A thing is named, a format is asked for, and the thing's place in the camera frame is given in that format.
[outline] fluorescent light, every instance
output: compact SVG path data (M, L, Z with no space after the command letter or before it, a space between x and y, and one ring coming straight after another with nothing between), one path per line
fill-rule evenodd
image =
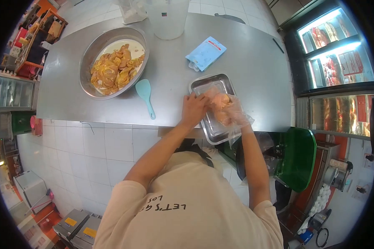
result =
M341 8L339 8L337 10L334 10L334 11L328 13L327 15L322 16L319 19L314 20L313 22L309 23L308 25L306 25L305 27L303 27L302 29L300 29L298 31L299 35L303 36L304 33L310 31L310 29L312 29L313 27L318 27L321 24L323 24L325 22L328 22L329 20L331 20L331 19L335 18L336 16L340 15L341 14L340 9Z
M359 42L359 41L352 42L352 43L346 44L345 46L337 47L337 48L335 48L333 50L330 50L330 51L324 52L322 54L316 55L315 57L312 57L309 60L310 61L316 60L318 58L323 58L323 57L326 57L327 55L332 55L332 54L340 55L340 54L342 54L344 52L355 50L357 47L360 46L360 44L361 44L361 42Z

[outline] stainless steel table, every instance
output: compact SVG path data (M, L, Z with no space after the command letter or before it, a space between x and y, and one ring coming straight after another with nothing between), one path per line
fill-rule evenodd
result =
M175 126L181 118L188 84L207 74L230 78L245 112L255 119L256 131L285 132L291 124L291 100L285 55L273 36L221 17L189 13L183 35L165 41L152 32L148 19L133 23L144 30L150 57L141 79L151 83L151 120L135 88L110 100L87 96L79 82L81 58L103 32L122 26L115 18L85 27L50 47L40 83L37 117L57 120ZM195 72L185 58L207 37L222 43L226 52L205 72Z

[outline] glass door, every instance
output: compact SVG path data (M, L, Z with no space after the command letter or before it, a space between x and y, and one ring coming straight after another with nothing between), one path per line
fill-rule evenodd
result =
M312 129L370 137L374 94L311 99Z
M309 53L331 42L357 35L357 31L344 11L337 8L299 29L298 34L305 53Z
M361 42L351 42L308 59L311 88L374 81L369 56Z
M33 81L0 74L0 107L31 107Z
M311 78L309 90L374 81L365 39L340 7L302 27L298 34Z

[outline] metal bowl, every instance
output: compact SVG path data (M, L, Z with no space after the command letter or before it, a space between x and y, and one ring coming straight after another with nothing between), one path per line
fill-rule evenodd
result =
M96 61L97 56L100 52L106 48L111 43L122 40L122 39L132 39L139 42L145 51L145 58L143 64L141 65L140 70L137 72L135 77L127 84L125 87L120 89L118 92L115 92L110 95L104 95L97 91L97 89L90 83L91 74L90 70L93 67L94 62ZM83 90L95 100L108 100L110 98L116 97L122 92L127 91L129 88L134 86L138 82L141 74L144 71L145 65L147 64L148 56L150 55L150 50L147 45L147 40L145 39L145 34L141 29L137 29L130 26L119 27L116 29L108 30L99 37L97 37L87 48L86 52L83 55L82 62L80 63L79 69L79 79L80 85Z

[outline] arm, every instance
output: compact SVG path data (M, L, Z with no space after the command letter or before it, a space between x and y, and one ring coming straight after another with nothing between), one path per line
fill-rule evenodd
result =
M246 178L249 188L249 208L270 200L269 172L251 125L241 128Z
M186 135L203 119L208 97L195 93L184 96L180 123L151 147L132 167L124 181L135 181L148 189L151 180L164 168Z

